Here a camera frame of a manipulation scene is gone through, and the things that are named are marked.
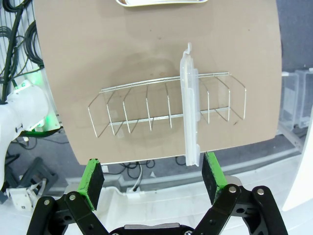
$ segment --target wire rack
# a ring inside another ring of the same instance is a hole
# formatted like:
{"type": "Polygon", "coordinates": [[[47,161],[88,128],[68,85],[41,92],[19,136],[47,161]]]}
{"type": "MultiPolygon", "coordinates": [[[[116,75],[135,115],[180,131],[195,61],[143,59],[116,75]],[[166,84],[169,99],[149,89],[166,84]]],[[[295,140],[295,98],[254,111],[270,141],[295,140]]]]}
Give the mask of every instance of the wire rack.
{"type": "MultiPolygon", "coordinates": [[[[169,120],[169,127],[172,129],[172,127],[173,127],[172,119],[174,119],[174,118],[181,118],[181,117],[183,117],[183,114],[172,114],[172,112],[171,112],[171,101],[170,101],[170,96],[169,96],[168,83],[173,82],[173,81],[179,81],[179,80],[180,80],[179,76],[176,76],[176,77],[166,77],[166,78],[158,78],[158,79],[146,80],[146,81],[141,81],[141,82],[134,82],[134,83],[129,83],[129,84],[125,84],[125,85],[119,85],[119,86],[115,86],[115,87],[109,87],[109,88],[101,89],[101,91],[97,94],[97,96],[88,105],[88,114],[89,114],[89,117],[90,117],[90,120],[91,120],[91,124],[92,124],[93,130],[94,130],[95,136],[97,138],[100,137],[108,126],[111,127],[113,135],[116,136],[117,133],[119,132],[119,130],[121,129],[121,127],[123,125],[127,125],[128,132],[129,132],[129,134],[131,134],[134,131],[134,129],[136,128],[137,124],[140,123],[140,122],[149,122],[149,128],[150,128],[150,131],[152,131],[153,130],[153,123],[154,123],[154,121],[164,120],[164,119],[168,119],[169,120]],[[152,85],[152,84],[156,84],[156,83],[163,83],[164,84],[164,89],[166,91],[168,115],[152,117],[152,115],[151,115],[151,108],[149,107],[148,93],[149,93],[149,86],[152,85]],[[131,119],[130,120],[128,112],[127,112],[128,109],[127,109],[125,100],[128,97],[130,91],[134,87],[139,87],[139,86],[146,87],[145,88],[145,91],[146,91],[145,92],[145,107],[142,107],[142,108],[146,109],[147,116],[146,116],[146,118],[137,118],[137,119],[131,119]],[[123,97],[123,99],[121,101],[121,105],[122,105],[122,108],[123,108],[123,113],[124,113],[125,119],[123,119],[121,121],[113,121],[112,120],[111,111],[110,111],[110,101],[111,101],[111,99],[112,99],[112,97],[113,97],[113,95],[115,94],[116,91],[124,90],[124,89],[126,89],[127,91],[126,91],[126,95],[123,97]],[[108,117],[109,117],[110,122],[99,133],[99,132],[96,131],[96,128],[95,128],[95,125],[94,125],[94,119],[92,117],[92,114],[91,114],[91,111],[90,111],[90,107],[92,106],[93,102],[101,94],[105,94],[105,93],[112,93],[109,96],[108,101],[106,102],[106,111],[108,113],[108,117]]],[[[204,73],[204,74],[199,74],[199,81],[204,86],[204,88],[206,90],[207,108],[205,110],[201,110],[200,113],[201,113],[202,117],[206,120],[207,124],[210,123],[210,113],[212,113],[212,112],[216,112],[226,122],[229,122],[229,120],[230,120],[230,111],[233,111],[233,113],[236,116],[238,116],[241,120],[244,120],[246,118],[246,87],[236,77],[234,77],[233,75],[231,75],[228,72],[204,73]],[[231,90],[230,90],[230,87],[225,82],[223,82],[221,80],[221,77],[225,77],[227,79],[234,80],[242,88],[242,92],[244,94],[243,113],[242,114],[238,114],[238,112],[236,112],[234,110],[234,108],[230,107],[230,104],[231,104],[231,90]],[[224,86],[226,88],[226,90],[227,90],[227,102],[228,102],[227,106],[220,107],[220,108],[212,108],[212,109],[210,108],[210,92],[209,92],[210,88],[204,82],[204,80],[206,80],[206,79],[216,79],[219,83],[222,84],[222,86],[224,86]],[[226,117],[224,117],[221,114],[221,112],[227,112],[226,117]]]]}
{"type": "MultiPolygon", "coordinates": [[[[11,1],[11,4],[13,6],[20,5],[22,0],[14,0],[11,1]]],[[[15,20],[16,13],[10,13],[4,10],[2,1],[0,3],[0,25],[6,26],[10,29],[12,29],[14,20],[15,20]]],[[[18,27],[17,32],[17,41],[18,45],[22,43],[23,37],[25,35],[26,30],[28,29],[29,25],[35,20],[35,14],[34,14],[34,5],[33,1],[28,5],[28,7],[23,11],[22,18],[18,27]]],[[[9,41],[7,38],[1,37],[0,38],[0,72],[3,70],[7,55],[7,49],[8,49],[9,41]]],[[[35,40],[35,47],[36,51],[39,53],[39,56],[41,57],[40,47],[38,38],[36,37],[35,40]]],[[[29,72],[34,71],[38,69],[38,65],[31,62],[29,59],[27,59],[27,55],[23,49],[23,47],[19,47],[18,50],[19,54],[19,60],[18,60],[18,68],[17,73],[20,72],[29,72]]]]}

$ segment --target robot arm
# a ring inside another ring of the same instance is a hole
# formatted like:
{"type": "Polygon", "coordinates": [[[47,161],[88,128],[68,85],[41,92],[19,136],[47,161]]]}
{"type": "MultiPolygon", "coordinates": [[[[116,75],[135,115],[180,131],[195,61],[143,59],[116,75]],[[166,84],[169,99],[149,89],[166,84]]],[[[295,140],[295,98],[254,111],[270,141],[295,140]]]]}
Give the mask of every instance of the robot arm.
{"type": "Polygon", "coordinates": [[[21,131],[32,130],[48,113],[48,101],[39,87],[24,81],[0,105],[0,188],[4,183],[5,154],[21,131]]]}

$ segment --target plastic lid in rack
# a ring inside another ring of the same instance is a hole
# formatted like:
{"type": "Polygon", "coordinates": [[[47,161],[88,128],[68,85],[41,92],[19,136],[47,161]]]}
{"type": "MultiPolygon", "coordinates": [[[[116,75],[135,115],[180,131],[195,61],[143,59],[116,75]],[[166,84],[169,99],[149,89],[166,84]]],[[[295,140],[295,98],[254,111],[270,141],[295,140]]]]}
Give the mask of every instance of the plastic lid in rack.
{"type": "Polygon", "coordinates": [[[200,120],[199,76],[194,68],[190,55],[191,43],[184,51],[180,61],[180,86],[182,112],[184,119],[184,135],[186,165],[199,166],[200,146],[198,143],[198,121],[200,120]]]}

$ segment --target metal frame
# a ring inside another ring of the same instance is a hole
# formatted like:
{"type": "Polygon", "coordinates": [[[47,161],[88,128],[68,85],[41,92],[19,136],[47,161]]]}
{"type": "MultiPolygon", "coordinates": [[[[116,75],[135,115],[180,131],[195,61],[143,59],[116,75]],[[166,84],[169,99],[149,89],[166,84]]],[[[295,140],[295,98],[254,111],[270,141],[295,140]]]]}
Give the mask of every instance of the metal frame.
{"type": "MultiPolygon", "coordinates": [[[[183,114],[172,114],[171,113],[170,96],[169,96],[169,92],[168,92],[167,83],[168,82],[172,82],[172,81],[178,81],[178,80],[180,80],[179,76],[166,77],[166,78],[158,78],[158,79],[134,82],[134,83],[130,83],[130,84],[124,84],[124,85],[119,85],[119,86],[115,86],[115,87],[109,87],[109,88],[101,89],[101,91],[98,93],[98,95],[88,105],[88,113],[89,113],[91,124],[92,124],[92,127],[93,127],[93,130],[94,130],[94,133],[95,133],[96,137],[97,138],[100,137],[108,126],[111,126],[113,135],[116,136],[118,131],[121,129],[123,124],[127,125],[128,132],[131,134],[134,131],[135,127],[137,126],[137,124],[139,122],[149,122],[150,131],[152,131],[154,121],[155,120],[163,120],[163,119],[169,119],[170,128],[172,129],[172,119],[173,118],[181,118],[181,117],[183,117],[183,114]],[[148,91],[149,91],[149,85],[156,84],[156,83],[164,83],[165,90],[166,90],[166,95],[167,95],[168,115],[152,117],[151,113],[150,113],[150,109],[149,109],[148,91]],[[127,96],[129,95],[130,91],[132,90],[132,88],[133,87],[138,87],[138,86],[146,86],[147,87],[147,89],[146,89],[146,97],[145,97],[145,99],[146,99],[146,109],[147,109],[147,118],[140,118],[140,119],[129,120],[129,118],[127,116],[127,108],[126,108],[126,105],[125,105],[125,100],[126,100],[127,96]],[[127,91],[127,93],[124,96],[123,101],[122,101],[125,120],[113,122],[111,114],[110,114],[109,102],[110,102],[111,98],[113,97],[115,91],[118,91],[118,90],[121,90],[121,89],[128,89],[128,91],[127,91]],[[99,134],[99,133],[97,133],[97,131],[95,129],[95,125],[94,125],[94,122],[93,122],[93,119],[92,119],[92,115],[91,115],[91,112],[90,112],[90,107],[93,104],[93,102],[99,97],[100,94],[104,94],[104,93],[108,93],[108,92],[112,92],[111,96],[109,97],[109,99],[108,99],[108,101],[106,103],[107,112],[108,112],[108,116],[109,116],[110,122],[105,126],[105,128],[99,134]],[[130,128],[130,124],[135,124],[132,129],[130,128]],[[119,126],[117,131],[114,130],[113,126],[119,126]]],[[[227,122],[230,120],[230,110],[232,110],[234,112],[234,114],[236,116],[238,116],[241,120],[244,120],[246,118],[246,87],[237,78],[235,78],[233,75],[231,75],[228,72],[203,73],[203,74],[199,74],[199,81],[204,85],[204,87],[205,87],[205,89],[207,91],[208,107],[207,107],[206,110],[201,110],[200,113],[201,113],[201,115],[203,116],[203,118],[205,120],[206,120],[206,118],[205,118],[204,114],[207,114],[206,122],[208,124],[210,123],[210,113],[212,113],[212,112],[216,112],[217,114],[219,114],[219,116],[221,116],[227,122]],[[240,84],[243,87],[245,98],[244,98],[244,111],[243,111],[242,116],[240,116],[234,109],[232,109],[230,107],[231,90],[221,79],[219,79],[219,77],[230,77],[230,78],[234,79],[236,82],[238,82],[238,84],[240,84]],[[227,90],[228,90],[228,105],[226,107],[210,109],[209,89],[205,85],[205,83],[203,82],[203,79],[205,79],[205,78],[215,78],[215,79],[217,79],[219,82],[221,82],[227,88],[227,90]],[[222,111],[227,111],[227,118],[223,117],[223,115],[221,114],[222,111]]]]}

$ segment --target bolt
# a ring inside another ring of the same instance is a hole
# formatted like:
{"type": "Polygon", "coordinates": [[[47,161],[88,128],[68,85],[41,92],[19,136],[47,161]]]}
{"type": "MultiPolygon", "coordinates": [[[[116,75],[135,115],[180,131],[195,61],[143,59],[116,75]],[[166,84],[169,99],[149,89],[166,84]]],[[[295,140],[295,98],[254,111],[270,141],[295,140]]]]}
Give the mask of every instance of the bolt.
{"type": "Polygon", "coordinates": [[[258,193],[258,195],[263,195],[263,194],[264,194],[264,190],[261,189],[261,188],[259,188],[259,189],[257,190],[257,193],[258,193]]]}
{"type": "Polygon", "coordinates": [[[76,198],[76,196],[75,196],[74,194],[72,194],[72,195],[69,197],[69,199],[70,199],[71,201],[75,200],[75,198],[76,198]]]}
{"type": "Polygon", "coordinates": [[[234,186],[229,187],[229,190],[231,193],[235,193],[237,190],[234,186]]]}

